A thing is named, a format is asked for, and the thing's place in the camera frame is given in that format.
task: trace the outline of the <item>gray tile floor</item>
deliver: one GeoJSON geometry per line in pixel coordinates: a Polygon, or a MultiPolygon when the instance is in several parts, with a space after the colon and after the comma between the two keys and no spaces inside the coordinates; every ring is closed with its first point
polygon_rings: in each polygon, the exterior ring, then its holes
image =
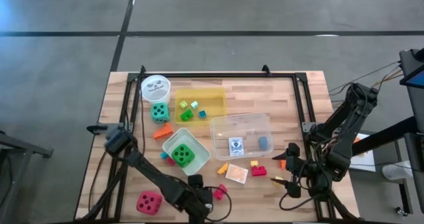
{"type": "MultiPolygon", "coordinates": [[[[3,31],[119,31],[128,0],[0,0],[3,31]]],[[[424,0],[135,0],[129,30],[423,30],[424,0]]],[[[42,146],[20,194],[17,222],[74,215],[117,37],[1,37],[0,130],[42,146]]],[[[424,47],[423,36],[126,38],[119,71],[323,70],[329,88],[424,47]]],[[[371,85],[382,70],[361,82],[371,85]]],[[[379,131],[411,115],[406,89],[386,83],[363,128],[379,131]]],[[[352,172],[361,216],[399,218],[397,186],[352,172]]]]}

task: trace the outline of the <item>red block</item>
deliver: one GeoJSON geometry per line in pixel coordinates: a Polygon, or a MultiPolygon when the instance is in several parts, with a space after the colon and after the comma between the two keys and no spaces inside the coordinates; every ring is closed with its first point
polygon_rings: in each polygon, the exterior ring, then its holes
{"type": "MultiPolygon", "coordinates": [[[[223,185],[223,184],[221,184],[218,188],[221,188],[222,190],[224,190],[225,192],[227,192],[227,188],[223,185]]],[[[223,197],[224,197],[224,192],[222,192],[221,190],[219,190],[219,189],[217,189],[217,191],[215,191],[214,193],[213,193],[213,196],[216,198],[216,199],[218,199],[218,200],[221,200],[223,197]]]]}
{"type": "Polygon", "coordinates": [[[252,176],[263,176],[266,175],[266,169],[263,166],[253,166],[252,167],[252,176]]]}
{"type": "Polygon", "coordinates": [[[137,211],[149,215],[156,215],[161,203],[162,196],[160,194],[143,191],[137,201],[137,211]]]}
{"type": "Polygon", "coordinates": [[[166,162],[168,162],[168,164],[170,166],[174,166],[175,165],[175,161],[171,157],[167,157],[166,158],[166,162]]]}

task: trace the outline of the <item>yellow plastic bin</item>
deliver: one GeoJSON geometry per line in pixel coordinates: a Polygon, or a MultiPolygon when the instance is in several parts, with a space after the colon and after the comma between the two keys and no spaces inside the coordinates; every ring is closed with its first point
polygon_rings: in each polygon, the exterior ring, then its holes
{"type": "Polygon", "coordinates": [[[176,91],[175,97],[175,122],[179,125],[208,125],[212,118],[227,115],[224,88],[183,88],[176,91]],[[181,108],[180,103],[185,101],[187,107],[181,108]],[[197,109],[191,103],[197,102],[197,109]],[[193,117],[189,121],[181,120],[180,115],[191,109],[193,117]],[[205,111],[206,118],[200,118],[199,112],[205,111]]]}

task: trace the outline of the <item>green block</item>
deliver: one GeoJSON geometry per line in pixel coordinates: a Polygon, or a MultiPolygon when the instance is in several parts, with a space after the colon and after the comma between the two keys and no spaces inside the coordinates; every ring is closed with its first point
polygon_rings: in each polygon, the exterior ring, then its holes
{"type": "Polygon", "coordinates": [[[195,155],[191,149],[185,145],[180,144],[174,151],[172,151],[172,159],[180,166],[181,168],[186,167],[193,159],[195,155]]]}
{"type": "Polygon", "coordinates": [[[166,123],[170,121],[170,113],[166,103],[156,103],[150,108],[150,114],[152,115],[153,122],[155,123],[166,123]]]}
{"type": "Polygon", "coordinates": [[[193,111],[191,111],[191,109],[188,109],[186,112],[182,113],[180,117],[181,120],[188,121],[190,118],[193,117],[193,111]]]}

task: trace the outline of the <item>blue block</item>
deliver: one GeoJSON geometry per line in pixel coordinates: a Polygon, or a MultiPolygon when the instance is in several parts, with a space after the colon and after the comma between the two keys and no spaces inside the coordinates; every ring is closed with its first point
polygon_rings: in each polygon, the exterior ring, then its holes
{"type": "Polygon", "coordinates": [[[262,150],[268,149],[268,141],[266,140],[266,137],[259,137],[259,146],[262,150]]]}
{"type": "Polygon", "coordinates": [[[200,111],[199,116],[200,118],[206,118],[206,111],[200,111]]]}
{"type": "Polygon", "coordinates": [[[169,157],[169,156],[168,156],[168,154],[166,152],[162,152],[160,154],[160,158],[163,159],[163,160],[165,160],[167,157],[169,157]]]}

